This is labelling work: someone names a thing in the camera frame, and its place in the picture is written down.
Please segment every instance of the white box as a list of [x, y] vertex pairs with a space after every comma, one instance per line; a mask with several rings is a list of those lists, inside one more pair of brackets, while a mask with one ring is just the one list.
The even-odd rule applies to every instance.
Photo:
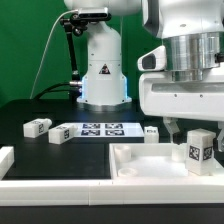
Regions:
[[197, 175], [209, 175], [213, 172], [215, 136], [215, 133], [203, 129], [188, 132], [186, 169]]
[[24, 137], [36, 138], [46, 132], [52, 125], [50, 119], [35, 119], [23, 125]]
[[49, 143], [62, 144], [75, 137], [77, 126], [72, 123], [64, 123], [49, 130]]
[[157, 127], [145, 127], [144, 128], [145, 132], [145, 138], [144, 142], [145, 143], [159, 143], [159, 132]]
[[[122, 147], [129, 147], [130, 159], [120, 160], [117, 148]], [[112, 179], [187, 177], [188, 170], [185, 168], [185, 161], [174, 162], [172, 159], [173, 148], [182, 150], [184, 154], [186, 147], [186, 144], [179, 146], [172, 143], [110, 144], [111, 177]]]

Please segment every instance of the white robot body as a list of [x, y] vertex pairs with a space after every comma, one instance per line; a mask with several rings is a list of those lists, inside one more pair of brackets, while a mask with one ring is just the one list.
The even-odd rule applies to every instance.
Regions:
[[197, 33], [222, 32], [222, 0], [160, 0], [162, 39]]
[[[137, 13], [141, 0], [64, 0], [70, 10], [96, 11], [108, 8], [114, 16]], [[121, 67], [121, 37], [105, 22], [90, 23], [88, 33], [88, 72], [83, 77], [81, 107], [94, 111], [116, 111], [131, 102], [127, 80]]]
[[203, 82], [172, 82], [171, 72], [141, 76], [140, 104], [151, 116], [224, 121], [224, 64], [206, 69]]
[[83, 95], [78, 102], [95, 107], [116, 106], [127, 97], [121, 72], [121, 37], [104, 22], [88, 26], [88, 72], [83, 77]]
[[142, 10], [146, 29], [162, 39], [223, 31], [222, 0], [143, 0]]
[[146, 115], [224, 121], [223, 6], [222, 0], [143, 0], [144, 26], [163, 41], [138, 60], [147, 72], [139, 83]]

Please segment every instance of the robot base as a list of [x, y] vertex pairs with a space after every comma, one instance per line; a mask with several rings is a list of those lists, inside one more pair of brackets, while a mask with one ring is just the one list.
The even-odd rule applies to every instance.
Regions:
[[96, 112], [116, 112], [131, 108], [131, 98], [127, 98], [125, 102], [116, 105], [94, 105], [83, 102], [82, 99], [77, 99], [78, 108], [96, 111]]

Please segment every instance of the cable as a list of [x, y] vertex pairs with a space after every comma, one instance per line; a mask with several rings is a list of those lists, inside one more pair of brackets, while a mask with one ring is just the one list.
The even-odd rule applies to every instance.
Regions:
[[65, 12], [65, 13], [62, 13], [62, 14], [57, 18], [57, 20], [55, 21], [54, 25], [52, 26], [52, 29], [51, 29], [51, 31], [50, 31], [50, 34], [49, 34], [49, 37], [48, 37], [48, 40], [47, 40], [47, 43], [46, 43], [46, 46], [45, 46], [45, 49], [44, 49], [44, 52], [43, 52], [43, 55], [42, 55], [42, 59], [41, 59], [41, 62], [40, 62], [40, 66], [39, 66], [37, 75], [36, 75], [35, 80], [34, 80], [33, 88], [32, 88], [31, 94], [30, 94], [30, 99], [33, 98], [34, 89], [35, 89], [35, 87], [36, 87], [37, 80], [38, 80], [38, 78], [39, 78], [39, 76], [40, 76], [40, 72], [41, 72], [42, 67], [43, 67], [43, 62], [44, 62], [44, 60], [45, 60], [46, 53], [47, 53], [47, 50], [48, 50], [48, 47], [49, 47], [49, 44], [50, 44], [50, 41], [51, 41], [53, 32], [54, 32], [54, 30], [55, 30], [55, 27], [56, 27], [57, 23], [59, 22], [59, 20], [61, 19], [61, 17], [65, 16], [65, 15], [67, 15], [67, 14], [73, 13], [73, 12], [74, 12], [74, 10], [67, 11], [67, 12]]
[[33, 99], [35, 100], [39, 100], [43, 95], [45, 95], [46, 93], [56, 93], [56, 92], [69, 92], [69, 89], [58, 89], [58, 90], [50, 90], [48, 92], [42, 92], [42, 94], [38, 94], [37, 96], [35, 96]]
[[68, 82], [58, 83], [53, 86], [48, 87], [47, 89], [43, 90], [41, 93], [37, 94], [33, 99], [38, 100], [40, 99], [44, 94], [49, 92], [58, 92], [58, 91], [67, 91], [67, 90], [53, 90], [55, 88], [58, 88], [60, 86], [69, 86]]

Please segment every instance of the black cable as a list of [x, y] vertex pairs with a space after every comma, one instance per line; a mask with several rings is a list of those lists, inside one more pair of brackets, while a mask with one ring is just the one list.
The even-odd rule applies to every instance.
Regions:
[[50, 91], [47, 91], [47, 92], [43, 92], [42, 95], [38, 98], [38, 100], [39, 100], [43, 95], [45, 95], [46, 93], [69, 92], [69, 91], [70, 91], [69, 89], [58, 89], [58, 90], [50, 90]]
[[75, 48], [73, 43], [73, 25], [71, 24], [69, 19], [64, 19], [63, 17], [60, 20], [61, 25], [64, 27], [67, 42], [68, 42], [68, 49], [69, 49], [69, 55], [70, 55], [70, 63], [72, 68], [72, 80], [80, 80], [78, 66], [77, 66], [77, 60], [75, 55]]
[[40, 99], [44, 94], [46, 93], [49, 93], [49, 92], [53, 92], [51, 90], [55, 89], [55, 88], [58, 88], [60, 86], [69, 86], [69, 82], [63, 82], [63, 83], [58, 83], [58, 84], [55, 84], [53, 86], [50, 86], [48, 87], [47, 89], [43, 90], [42, 92], [40, 92], [39, 94], [37, 94], [33, 99], [34, 100], [38, 100]]

